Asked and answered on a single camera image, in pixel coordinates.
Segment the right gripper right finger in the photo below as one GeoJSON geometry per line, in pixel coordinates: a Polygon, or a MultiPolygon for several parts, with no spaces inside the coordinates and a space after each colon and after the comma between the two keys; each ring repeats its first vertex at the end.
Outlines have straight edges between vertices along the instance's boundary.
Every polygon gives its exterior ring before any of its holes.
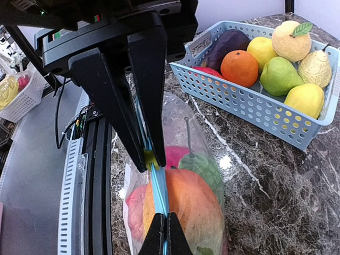
{"type": "Polygon", "coordinates": [[[167,254],[193,255],[175,212],[170,212],[167,215],[166,243],[167,254]]]}

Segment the red apple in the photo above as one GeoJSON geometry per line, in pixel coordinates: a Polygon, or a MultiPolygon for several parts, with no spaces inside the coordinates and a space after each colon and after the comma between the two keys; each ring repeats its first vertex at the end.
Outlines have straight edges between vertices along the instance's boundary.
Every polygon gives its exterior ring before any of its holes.
{"type": "Polygon", "coordinates": [[[166,166],[165,169],[178,168],[180,160],[189,154],[188,147],[167,146],[165,148],[166,166]]]}
{"type": "Polygon", "coordinates": [[[137,241],[142,241],[144,237],[143,205],[146,188],[146,184],[137,187],[126,199],[128,207],[128,226],[131,231],[132,238],[137,241]]]}

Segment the clear zip top bag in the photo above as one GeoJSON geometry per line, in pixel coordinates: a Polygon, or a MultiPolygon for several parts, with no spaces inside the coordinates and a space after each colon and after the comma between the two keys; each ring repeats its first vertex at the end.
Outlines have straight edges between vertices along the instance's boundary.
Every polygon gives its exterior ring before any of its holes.
{"type": "MultiPolygon", "coordinates": [[[[189,254],[227,254],[224,184],[192,109],[169,92],[163,99],[165,179],[189,254]]],[[[123,218],[131,254],[142,248],[155,214],[151,173],[125,168],[123,218]]]]}

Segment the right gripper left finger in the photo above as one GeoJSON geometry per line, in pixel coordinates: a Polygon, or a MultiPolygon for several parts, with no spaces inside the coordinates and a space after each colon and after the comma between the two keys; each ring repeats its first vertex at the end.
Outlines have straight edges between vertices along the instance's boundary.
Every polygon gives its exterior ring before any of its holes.
{"type": "Polygon", "coordinates": [[[156,213],[152,219],[146,238],[139,251],[139,255],[162,255],[165,242],[166,218],[156,213]]]}

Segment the orange yellow mango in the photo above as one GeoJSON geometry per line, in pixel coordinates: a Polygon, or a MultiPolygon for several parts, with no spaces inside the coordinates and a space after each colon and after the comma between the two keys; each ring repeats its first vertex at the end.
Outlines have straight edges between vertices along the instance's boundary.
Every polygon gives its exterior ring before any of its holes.
{"type": "Polygon", "coordinates": [[[193,254],[227,254],[224,215],[206,181],[188,169],[165,171],[170,212],[175,212],[193,254]]]}

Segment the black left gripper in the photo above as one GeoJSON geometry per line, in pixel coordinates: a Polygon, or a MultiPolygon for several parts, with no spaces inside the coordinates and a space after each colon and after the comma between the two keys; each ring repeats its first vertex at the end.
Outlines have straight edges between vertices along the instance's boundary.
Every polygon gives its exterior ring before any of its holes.
{"type": "Polygon", "coordinates": [[[122,67],[130,61],[148,141],[164,167],[165,58],[185,57],[184,44],[198,27],[197,6],[197,1],[1,1],[1,24],[39,28],[33,51],[44,70],[71,73],[143,173],[144,145],[125,70],[99,48],[117,56],[122,67]]]}

